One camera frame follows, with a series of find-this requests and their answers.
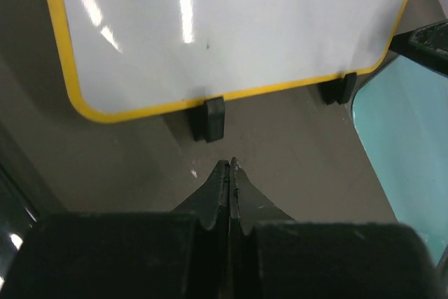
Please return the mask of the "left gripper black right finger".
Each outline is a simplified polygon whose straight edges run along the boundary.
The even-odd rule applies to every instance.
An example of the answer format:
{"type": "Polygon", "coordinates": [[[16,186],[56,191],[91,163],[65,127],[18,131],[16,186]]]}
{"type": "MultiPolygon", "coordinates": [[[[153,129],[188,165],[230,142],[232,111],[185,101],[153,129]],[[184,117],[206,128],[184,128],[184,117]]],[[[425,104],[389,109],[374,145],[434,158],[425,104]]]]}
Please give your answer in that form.
{"type": "Polygon", "coordinates": [[[229,170],[230,267],[235,298],[439,298],[417,233],[399,223],[298,222],[229,170]]]}

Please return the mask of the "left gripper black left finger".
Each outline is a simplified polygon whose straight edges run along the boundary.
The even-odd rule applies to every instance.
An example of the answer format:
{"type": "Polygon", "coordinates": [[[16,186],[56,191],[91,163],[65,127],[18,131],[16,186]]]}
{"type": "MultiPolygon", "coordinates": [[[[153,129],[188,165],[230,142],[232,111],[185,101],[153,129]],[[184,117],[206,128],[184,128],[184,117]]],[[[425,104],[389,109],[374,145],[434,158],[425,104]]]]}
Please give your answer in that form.
{"type": "Polygon", "coordinates": [[[171,211],[40,221],[6,275],[8,298],[217,298],[226,271],[229,162],[171,211]]]}

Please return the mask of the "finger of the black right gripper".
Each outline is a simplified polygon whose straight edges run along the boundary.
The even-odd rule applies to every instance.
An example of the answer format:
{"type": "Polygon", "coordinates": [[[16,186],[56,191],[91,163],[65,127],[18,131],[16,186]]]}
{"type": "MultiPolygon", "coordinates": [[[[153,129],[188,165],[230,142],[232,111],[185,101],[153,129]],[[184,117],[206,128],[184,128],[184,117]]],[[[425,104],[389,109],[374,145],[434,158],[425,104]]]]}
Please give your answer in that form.
{"type": "Polygon", "coordinates": [[[447,77],[447,20],[396,34],[389,50],[447,77]]]}

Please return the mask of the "yellow framed whiteboard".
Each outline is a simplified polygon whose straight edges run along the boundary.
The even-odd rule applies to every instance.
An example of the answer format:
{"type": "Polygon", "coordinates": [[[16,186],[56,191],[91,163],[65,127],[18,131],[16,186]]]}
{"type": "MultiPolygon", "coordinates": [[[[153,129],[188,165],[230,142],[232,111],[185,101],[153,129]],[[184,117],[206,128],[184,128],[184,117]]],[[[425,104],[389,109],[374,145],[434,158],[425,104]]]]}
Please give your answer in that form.
{"type": "Polygon", "coordinates": [[[72,107],[97,123],[189,110],[223,137],[225,103],[317,84],[345,104],[385,58],[407,0],[46,0],[72,107]]]}

